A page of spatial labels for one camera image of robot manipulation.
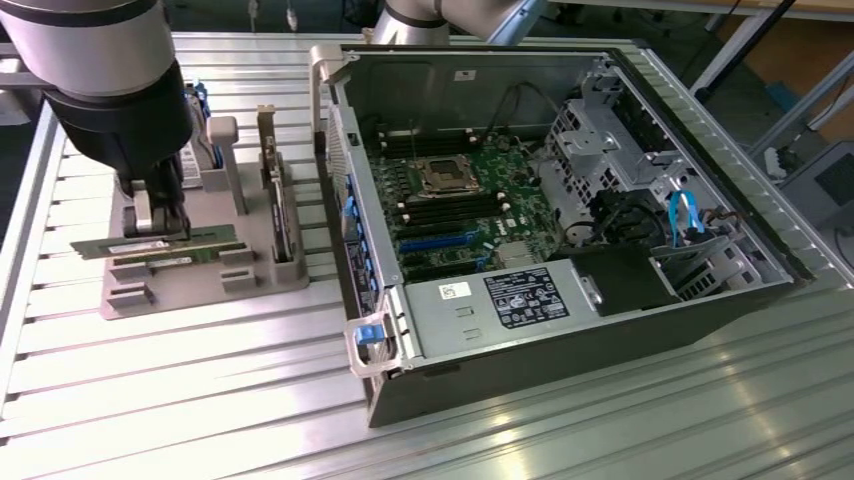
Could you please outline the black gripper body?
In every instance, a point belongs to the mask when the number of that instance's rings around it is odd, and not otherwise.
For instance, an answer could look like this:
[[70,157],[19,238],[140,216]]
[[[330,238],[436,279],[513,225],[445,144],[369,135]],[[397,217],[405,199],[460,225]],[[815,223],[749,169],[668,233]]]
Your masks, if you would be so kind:
[[132,94],[74,98],[48,90],[45,97],[77,151],[114,170],[124,188],[141,181],[152,196],[180,194],[178,154],[193,125],[177,63]]

